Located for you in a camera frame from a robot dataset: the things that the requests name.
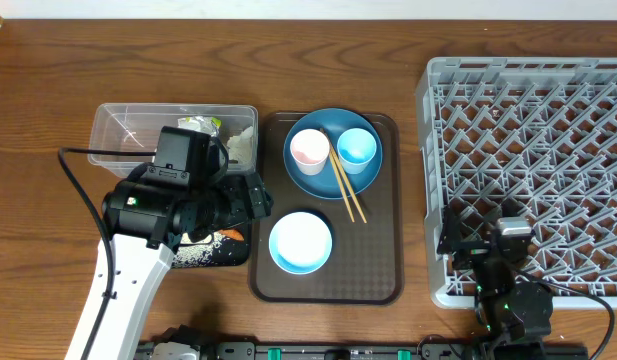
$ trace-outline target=pink cup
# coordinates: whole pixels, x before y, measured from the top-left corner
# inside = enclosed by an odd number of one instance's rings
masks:
[[[305,175],[319,174],[326,165],[329,152],[328,138],[317,130],[302,130],[290,141],[292,158]]]

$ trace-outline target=green connector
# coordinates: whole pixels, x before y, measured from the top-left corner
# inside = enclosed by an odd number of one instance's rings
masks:
[[[408,350],[397,351],[397,360],[410,360],[410,351]]]
[[[268,349],[268,360],[281,360],[281,349]]]

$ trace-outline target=plastic dish rack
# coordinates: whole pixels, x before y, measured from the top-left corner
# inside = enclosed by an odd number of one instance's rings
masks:
[[[511,199],[536,232],[525,270],[617,308],[617,59],[435,58],[416,95],[433,301],[474,305],[473,274],[436,254],[444,206],[480,236]]]

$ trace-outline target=chopsticks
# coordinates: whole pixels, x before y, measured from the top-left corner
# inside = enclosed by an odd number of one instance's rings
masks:
[[[344,190],[343,185],[341,184],[341,178],[343,178],[344,183],[346,184],[346,188],[352,197],[352,201],[355,203],[357,210],[359,211],[359,215],[361,215],[361,219],[364,221],[364,224],[367,223],[366,216],[364,215],[363,210],[361,210],[361,205],[359,205],[359,201],[357,200],[357,196],[355,195],[355,191],[352,189],[350,185],[350,181],[348,181],[348,176],[346,176],[346,172],[344,168],[341,166],[339,162],[339,157],[335,152],[335,148],[332,146],[332,142],[330,142],[330,138],[326,131],[322,128],[319,129],[324,135],[326,135],[326,139],[328,139],[328,144],[330,145],[330,153],[328,156],[330,157],[330,163],[332,164],[332,170],[335,173],[335,178],[337,178],[337,183],[339,184],[339,191],[341,191],[341,197],[344,198],[344,202],[346,203],[346,208],[348,209],[348,214],[350,214],[350,219],[352,222],[355,222],[355,217],[352,215],[352,209],[350,208],[350,203],[348,202],[348,196],[346,195],[346,191]]]

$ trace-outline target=blue bowl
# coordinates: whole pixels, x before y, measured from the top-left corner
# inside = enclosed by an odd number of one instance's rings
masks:
[[[364,171],[377,152],[377,142],[364,129],[350,129],[337,141],[337,155],[341,166],[348,174]]]
[[[368,163],[366,169],[359,174],[348,175],[348,180],[350,180],[355,194],[359,194],[366,190],[377,175],[379,175],[379,170],[381,169],[381,162],[383,159],[381,140],[379,140],[377,131],[368,120],[352,111],[343,109],[323,109],[311,112],[297,121],[292,129],[290,129],[286,137],[286,142],[284,143],[283,154],[286,171],[290,178],[297,186],[310,195],[328,200],[341,199],[341,192],[335,174],[333,173],[330,160],[326,162],[324,169],[319,174],[308,176],[299,171],[297,164],[290,154],[290,141],[293,136],[301,130],[319,130],[320,128],[324,128],[333,146],[336,146],[339,137],[346,130],[353,128],[366,130],[375,138],[377,152]]]
[[[322,267],[332,251],[332,234],[318,216],[295,212],[281,218],[270,232],[268,249],[282,270],[304,275]]]

